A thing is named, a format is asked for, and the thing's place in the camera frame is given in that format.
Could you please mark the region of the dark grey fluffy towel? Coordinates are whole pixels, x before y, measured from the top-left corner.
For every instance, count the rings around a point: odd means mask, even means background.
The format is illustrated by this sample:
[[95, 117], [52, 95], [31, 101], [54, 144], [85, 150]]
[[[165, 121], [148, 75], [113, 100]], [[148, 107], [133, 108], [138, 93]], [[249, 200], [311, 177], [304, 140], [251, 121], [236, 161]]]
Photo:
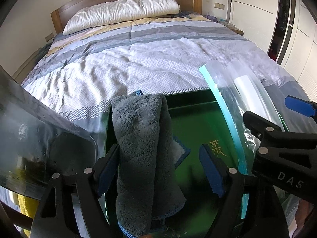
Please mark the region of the dark grey fluffy towel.
[[120, 148], [116, 216], [127, 237], [164, 227], [186, 198], [175, 177], [183, 148], [174, 139], [166, 97], [159, 93], [115, 97], [112, 122]]

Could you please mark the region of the clear zip bag teal seal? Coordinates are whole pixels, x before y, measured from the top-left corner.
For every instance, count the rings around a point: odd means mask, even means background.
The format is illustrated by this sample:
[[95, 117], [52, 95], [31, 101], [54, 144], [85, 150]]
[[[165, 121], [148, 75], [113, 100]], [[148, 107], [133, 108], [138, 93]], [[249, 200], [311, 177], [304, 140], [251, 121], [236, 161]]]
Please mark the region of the clear zip bag teal seal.
[[238, 169], [251, 175], [256, 150], [260, 140], [252, 135], [243, 122], [243, 115], [251, 111], [288, 131], [269, 94], [253, 71], [245, 64], [228, 65], [211, 61], [199, 68], [223, 113], [232, 136]]

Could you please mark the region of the green tray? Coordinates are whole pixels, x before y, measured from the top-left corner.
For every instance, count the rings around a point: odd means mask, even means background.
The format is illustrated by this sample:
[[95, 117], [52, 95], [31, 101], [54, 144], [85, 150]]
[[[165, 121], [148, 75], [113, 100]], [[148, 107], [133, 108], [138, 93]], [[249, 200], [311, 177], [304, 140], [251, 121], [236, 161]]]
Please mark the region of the green tray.
[[[173, 139], [183, 154], [175, 165], [178, 186], [186, 198], [184, 207], [164, 221], [164, 227], [141, 237], [288, 237], [282, 206], [272, 185], [238, 169], [236, 153], [228, 159], [217, 156], [213, 132], [220, 126], [210, 104], [181, 104], [165, 96], [171, 117]], [[199, 160], [206, 143], [233, 175], [224, 198], [212, 192]]]

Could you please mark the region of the dark transparent plastic bag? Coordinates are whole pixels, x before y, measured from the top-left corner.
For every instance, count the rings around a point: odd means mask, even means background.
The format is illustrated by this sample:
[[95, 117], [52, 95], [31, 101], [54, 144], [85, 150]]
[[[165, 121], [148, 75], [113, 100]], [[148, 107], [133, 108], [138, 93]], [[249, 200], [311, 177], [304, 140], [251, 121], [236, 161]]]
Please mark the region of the dark transparent plastic bag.
[[54, 173], [72, 176], [93, 166], [97, 151], [89, 132], [1, 70], [1, 186], [41, 199]]

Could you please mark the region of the yellow towel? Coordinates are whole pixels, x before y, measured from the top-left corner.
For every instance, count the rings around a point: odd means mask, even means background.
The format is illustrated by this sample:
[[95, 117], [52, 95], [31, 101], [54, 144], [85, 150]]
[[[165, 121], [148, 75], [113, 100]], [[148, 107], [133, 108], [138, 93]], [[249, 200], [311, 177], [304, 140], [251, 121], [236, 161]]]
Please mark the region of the yellow towel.
[[20, 194], [17, 194], [17, 198], [21, 213], [33, 219], [40, 201]]

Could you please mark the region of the white wardrobe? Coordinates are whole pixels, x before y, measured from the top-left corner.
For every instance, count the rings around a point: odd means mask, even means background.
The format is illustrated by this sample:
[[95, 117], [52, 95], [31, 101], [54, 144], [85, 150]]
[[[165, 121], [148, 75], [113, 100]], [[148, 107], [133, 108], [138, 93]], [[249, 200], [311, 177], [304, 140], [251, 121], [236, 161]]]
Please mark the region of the white wardrobe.
[[231, 0], [229, 21], [316, 101], [316, 21], [302, 0]]

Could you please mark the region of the striped bed quilt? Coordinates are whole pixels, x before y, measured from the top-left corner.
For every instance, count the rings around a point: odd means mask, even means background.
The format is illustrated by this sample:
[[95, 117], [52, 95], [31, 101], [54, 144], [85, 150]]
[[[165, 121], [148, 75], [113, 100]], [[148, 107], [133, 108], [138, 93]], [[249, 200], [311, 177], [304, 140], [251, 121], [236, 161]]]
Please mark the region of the striped bed quilt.
[[59, 35], [22, 86], [67, 120], [99, 133], [113, 97], [206, 89], [199, 68], [212, 62], [249, 67], [286, 125], [293, 125], [295, 113], [284, 99], [307, 99], [299, 83], [253, 42], [194, 14]]

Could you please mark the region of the wooden nightstand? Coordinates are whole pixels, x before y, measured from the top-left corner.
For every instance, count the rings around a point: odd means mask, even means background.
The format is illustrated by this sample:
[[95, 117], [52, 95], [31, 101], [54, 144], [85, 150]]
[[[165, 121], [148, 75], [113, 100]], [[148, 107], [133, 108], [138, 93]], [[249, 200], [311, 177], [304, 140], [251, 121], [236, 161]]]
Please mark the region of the wooden nightstand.
[[238, 35], [244, 36], [244, 32], [237, 28], [234, 24], [224, 22], [223, 25]]

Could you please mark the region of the white pillow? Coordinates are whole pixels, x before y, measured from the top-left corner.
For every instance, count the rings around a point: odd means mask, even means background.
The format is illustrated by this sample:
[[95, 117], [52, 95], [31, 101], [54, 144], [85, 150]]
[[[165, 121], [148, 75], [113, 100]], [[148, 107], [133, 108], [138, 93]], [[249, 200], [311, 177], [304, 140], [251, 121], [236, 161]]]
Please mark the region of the white pillow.
[[83, 8], [68, 20], [62, 34], [70, 35], [91, 27], [111, 25], [147, 17], [178, 14], [176, 0], [117, 0]]

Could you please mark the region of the wall switch plate right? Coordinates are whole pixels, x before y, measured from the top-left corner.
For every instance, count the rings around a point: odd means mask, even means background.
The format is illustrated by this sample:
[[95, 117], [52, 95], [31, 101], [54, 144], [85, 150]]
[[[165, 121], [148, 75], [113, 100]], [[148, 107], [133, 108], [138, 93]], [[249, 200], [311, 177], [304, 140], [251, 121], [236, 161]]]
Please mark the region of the wall switch plate right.
[[225, 5], [224, 4], [217, 3], [217, 2], [214, 3], [214, 7], [216, 9], [220, 9], [220, 10], [224, 10], [225, 9]]

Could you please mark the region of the wall socket left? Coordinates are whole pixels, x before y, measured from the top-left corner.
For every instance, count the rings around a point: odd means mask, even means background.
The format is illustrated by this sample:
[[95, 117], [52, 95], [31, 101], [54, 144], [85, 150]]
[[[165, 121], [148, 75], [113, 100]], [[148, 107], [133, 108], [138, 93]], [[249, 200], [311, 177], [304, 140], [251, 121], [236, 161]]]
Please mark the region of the wall socket left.
[[45, 40], [46, 40], [46, 42], [49, 42], [50, 40], [52, 40], [54, 38], [54, 34], [53, 33], [50, 33], [49, 35], [47, 35], [46, 37], [45, 37]]

